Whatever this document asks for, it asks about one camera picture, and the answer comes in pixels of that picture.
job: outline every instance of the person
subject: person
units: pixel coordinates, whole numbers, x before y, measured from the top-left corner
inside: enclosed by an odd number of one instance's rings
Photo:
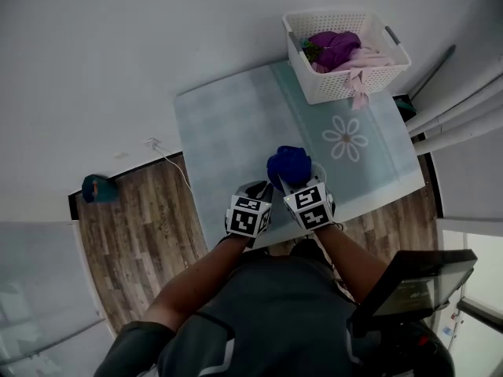
[[[336,225],[315,233],[361,303],[386,264]],[[248,237],[228,235],[170,280],[143,319],[123,327],[95,376],[388,375],[365,367],[365,359],[373,364],[385,358],[384,333],[352,342],[352,356],[363,365],[348,354],[347,320],[358,304],[334,284],[314,240],[282,257],[243,254],[248,243]],[[426,324],[410,324],[401,336],[388,337],[388,345],[390,339],[404,348],[428,342],[433,351],[411,357],[414,375],[453,375],[448,352]]]

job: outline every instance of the white flower print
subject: white flower print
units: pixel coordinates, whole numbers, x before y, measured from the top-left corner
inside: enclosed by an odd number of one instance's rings
[[[335,130],[325,130],[321,135],[323,139],[330,142],[336,142],[332,148],[332,158],[341,158],[345,151],[347,151],[347,156],[353,162],[360,160],[360,152],[358,152],[358,147],[366,147],[369,144],[367,137],[360,134],[356,134],[360,128],[360,122],[358,119],[351,119],[347,122],[347,126],[344,121],[337,115],[332,117],[332,123]]]

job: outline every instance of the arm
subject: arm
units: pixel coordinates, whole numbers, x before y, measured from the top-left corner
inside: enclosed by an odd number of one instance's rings
[[[336,226],[314,230],[354,299],[361,303],[387,268]]]
[[[143,321],[163,324],[176,332],[218,293],[249,240],[246,236],[232,235],[170,280],[147,309]]]

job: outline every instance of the blue cloth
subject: blue cloth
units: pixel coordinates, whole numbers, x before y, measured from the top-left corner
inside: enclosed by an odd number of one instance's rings
[[[304,148],[282,145],[277,154],[267,160],[267,176],[276,189],[281,192],[280,178],[292,187],[305,185],[311,177],[311,158]]]

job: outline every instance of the white plastic basket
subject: white plastic basket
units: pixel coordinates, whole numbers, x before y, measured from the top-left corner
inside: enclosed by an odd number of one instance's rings
[[[354,91],[346,87],[349,70],[326,74],[313,70],[300,46],[301,38],[309,38],[323,31],[351,31],[393,59],[395,65],[372,67],[365,83],[369,93],[382,91],[401,71],[410,66],[409,55],[396,35],[374,13],[336,9],[306,11],[283,16],[283,23],[286,28],[288,58],[309,104],[353,97]]]

